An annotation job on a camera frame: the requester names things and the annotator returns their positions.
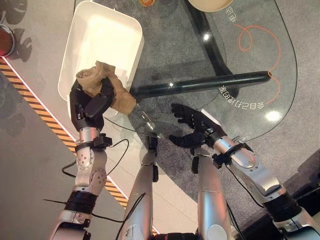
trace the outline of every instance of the yellow black warning stripe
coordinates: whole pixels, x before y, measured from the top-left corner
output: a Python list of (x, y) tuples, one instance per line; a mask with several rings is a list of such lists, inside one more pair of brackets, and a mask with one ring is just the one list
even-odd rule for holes
[[(20, 80), (9, 65), (3, 58), (0, 57), (0, 71), (14, 88), (22, 95), (24, 100), (33, 108), (33, 110), (42, 118), (46, 125), (56, 134), (56, 136), (64, 143), (64, 145), (76, 155), (75, 146), (76, 143), (65, 132), (65, 130), (57, 123), (57, 121), (51, 116), (51, 114), (44, 108), (44, 106), (37, 100), (32, 92), (29, 91), (27, 86)], [(106, 181), (106, 190), (118, 201), (118, 203), (126, 208), (128, 199), (122, 194), (122, 192), (110, 181)], [(153, 234), (157, 234), (155, 229), (152, 229)]]

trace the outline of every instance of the chinese characters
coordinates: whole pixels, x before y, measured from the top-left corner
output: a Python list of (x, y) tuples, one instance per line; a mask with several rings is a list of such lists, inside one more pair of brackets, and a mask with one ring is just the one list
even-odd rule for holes
[(264, 102), (244, 102), (236, 100), (233, 96), (229, 94), (227, 88), (224, 85), (222, 87), (219, 87), (219, 91), (229, 104), (238, 109), (255, 110), (262, 109), (265, 106)]
[(229, 20), (231, 22), (235, 22), (236, 21), (236, 14), (234, 13), (234, 10), (231, 6), (228, 6), (226, 9), (225, 9), (225, 14), (229, 17)]

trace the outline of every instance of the beige bowl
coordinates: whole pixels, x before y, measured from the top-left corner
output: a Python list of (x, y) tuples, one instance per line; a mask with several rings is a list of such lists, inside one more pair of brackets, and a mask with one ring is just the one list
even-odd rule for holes
[(224, 9), (232, 3), (233, 0), (189, 0), (196, 9), (203, 12), (216, 12)]

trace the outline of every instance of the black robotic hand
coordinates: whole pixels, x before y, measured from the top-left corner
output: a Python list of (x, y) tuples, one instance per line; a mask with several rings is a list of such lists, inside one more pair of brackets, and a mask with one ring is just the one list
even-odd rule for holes
[(214, 123), (202, 112), (194, 110), (191, 107), (172, 103), (171, 111), (178, 118), (178, 123), (188, 124), (194, 129), (194, 132), (182, 137), (170, 135), (169, 140), (179, 147), (185, 149), (198, 148), (203, 144), (207, 144), (213, 148), (214, 143), (227, 134), (220, 125)]
[(114, 101), (114, 88), (109, 78), (101, 80), (100, 93), (90, 97), (75, 80), (69, 95), (71, 121), (77, 131), (84, 127), (94, 127), (102, 130), (104, 119), (102, 114)]

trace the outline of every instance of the black metal bar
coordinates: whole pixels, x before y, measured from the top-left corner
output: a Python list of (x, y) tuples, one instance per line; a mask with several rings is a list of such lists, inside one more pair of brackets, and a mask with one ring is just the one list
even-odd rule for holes
[(215, 74), (217, 76), (231, 75), (232, 72), (229, 70), (221, 56), (206, 14), (192, 6), (189, 0), (184, 0), (184, 2), (187, 6), (188, 12), (190, 13), (192, 24), (195, 28), (194, 30), (210, 59)]
[(266, 83), (270, 78), (267, 71), (257, 71), (135, 87), (131, 88), (130, 93), (135, 99), (140, 100), (158, 96), (206, 91), (223, 85), (231, 89), (244, 88)]

